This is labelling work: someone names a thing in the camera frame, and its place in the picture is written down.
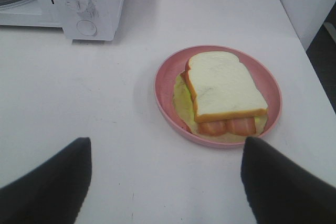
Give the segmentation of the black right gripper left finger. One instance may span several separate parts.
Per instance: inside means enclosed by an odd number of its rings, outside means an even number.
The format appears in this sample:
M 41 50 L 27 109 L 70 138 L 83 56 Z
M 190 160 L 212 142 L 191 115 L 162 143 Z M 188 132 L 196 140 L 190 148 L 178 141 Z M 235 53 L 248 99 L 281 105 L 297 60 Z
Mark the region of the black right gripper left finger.
M 91 141 L 80 137 L 1 188 L 1 223 L 75 223 L 91 177 Z

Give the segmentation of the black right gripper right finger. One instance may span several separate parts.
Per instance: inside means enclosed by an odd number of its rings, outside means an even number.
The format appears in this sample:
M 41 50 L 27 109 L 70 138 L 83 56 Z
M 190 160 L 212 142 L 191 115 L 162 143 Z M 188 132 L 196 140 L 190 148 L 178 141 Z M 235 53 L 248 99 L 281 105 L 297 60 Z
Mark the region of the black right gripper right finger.
M 335 187 L 260 138 L 246 138 L 240 176 L 257 223 L 335 223 Z

